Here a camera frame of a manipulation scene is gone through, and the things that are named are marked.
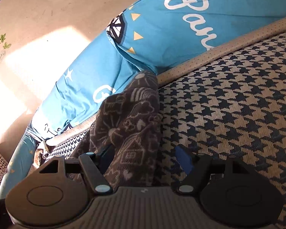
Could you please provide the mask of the grey patterned fleece garment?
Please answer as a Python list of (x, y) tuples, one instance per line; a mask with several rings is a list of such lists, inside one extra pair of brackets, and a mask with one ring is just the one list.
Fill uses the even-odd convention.
[(141, 71), (123, 92), (107, 97), (70, 158), (111, 145), (115, 156), (104, 176), (119, 186), (150, 186), (162, 139), (162, 115), (154, 73)]

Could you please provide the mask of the houndstooth sofa cushion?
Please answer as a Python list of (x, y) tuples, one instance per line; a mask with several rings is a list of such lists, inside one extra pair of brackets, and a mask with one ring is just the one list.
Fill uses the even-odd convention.
[[(49, 207), (17, 227), (286, 228), (286, 18), (156, 76), (162, 139), (150, 186), (111, 194), (46, 192)], [(248, 174), (211, 175), (200, 194), (179, 194), (186, 174), (174, 148), (237, 158)]]

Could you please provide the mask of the blue cartoon print pillow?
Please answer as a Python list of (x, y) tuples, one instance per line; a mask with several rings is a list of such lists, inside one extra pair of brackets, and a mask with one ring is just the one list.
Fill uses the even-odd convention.
[(285, 17), (286, 0), (138, 0), (56, 81), (12, 155), (0, 199), (27, 176), (39, 142), (87, 120), (140, 71), (161, 74)]

